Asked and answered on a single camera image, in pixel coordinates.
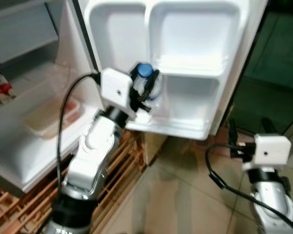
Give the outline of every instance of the refrigerator door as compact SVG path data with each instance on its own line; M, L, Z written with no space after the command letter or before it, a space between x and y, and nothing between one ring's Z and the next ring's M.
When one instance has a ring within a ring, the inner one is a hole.
M94 67L128 72L137 62L149 62L162 73L161 108L140 110L127 128L207 138L216 113L223 115L217 110L226 85L235 85L228 78L249 0L79 0L76 10Z

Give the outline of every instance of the tiled floor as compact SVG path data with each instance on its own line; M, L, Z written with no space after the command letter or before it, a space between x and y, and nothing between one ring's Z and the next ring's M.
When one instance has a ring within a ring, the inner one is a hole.
M241 163L213 155L225 181L249 192ZM293 189L293 169L285 168ZM220 190L208 177L204 151L169 138L154 164L110 219L102 234L255 234L249 203Z

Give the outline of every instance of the refrigerator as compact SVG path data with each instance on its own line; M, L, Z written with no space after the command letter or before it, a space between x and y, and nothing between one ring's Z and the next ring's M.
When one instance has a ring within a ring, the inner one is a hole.
M22 0L0 2L0 71L16 98L0 106L0 186L20 195L55 168L56 137L24 118L63 97L80 75L151 63L162 107L127 129L205 140L216 134L266 7L265 0ZM105 105L91 79L73 94L81 115L63 131L62 157Z

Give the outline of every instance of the wire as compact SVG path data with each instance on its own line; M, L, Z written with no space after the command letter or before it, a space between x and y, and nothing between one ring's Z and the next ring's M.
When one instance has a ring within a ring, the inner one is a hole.
M232 145L228 145L228 144L213 144L211 146L209 146L206 151L205 151L205 161L206 161L206 165L207 168L209 170L209 176L211 177L211 179L221 188L221 189L227 189L228 191L243 197L251 202L256 203L257 205L260 205L264 208L266 208L267 210L270 210L271 212L275 213L276 215L278 215L284 222L286 222L291 228L293 228L293 222L291 220L289 220L284 214L280 213L279 211L275 210L274 208L268 206L267 204L265 204L264 202L261 202L257 199L255 199L254 197L247 195L239 190L236 190L230 186L228 186L226 184L226 182L212 169L211 165L210 165L210 161L209 161L209 152L211 151L211 149L214 148L218 148L218 147L225 147L225 148L230 148L230 149L235 149L238 150L238 147L232 146Z
M68 88L67 93L65 94L65 97L63 99L63 103L61 106L61 112L60 112L60 120L59 120L59 131L58 131L58 139L57 139L57 175L58 175L58 199L60 198L61 195L61 188L62 188L62 176L61 176L61 141L62 141L62 130L63 130L63 121L64 121L64 114L66 110L66 105L68 103L68 100L70 98L70 95L72 92L75 90L76 86L83 81L85 78L93 78L97 79L97 74L90 73L87 75L84 75L82 77L79 77L76 79L71 86Z

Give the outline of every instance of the water bottle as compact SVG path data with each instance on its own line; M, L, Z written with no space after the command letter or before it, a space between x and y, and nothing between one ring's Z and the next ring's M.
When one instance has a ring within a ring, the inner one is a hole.
M134 89L138 91L141 95L144 91L145 83L147 79L153 73L153 67L149 63L141 63L137 67L138 76L134 82ZM158 75L152 92L150 93L149 97L145 101L145 105L152 108L152 110L157 110L162 105L162 76L161 74Z

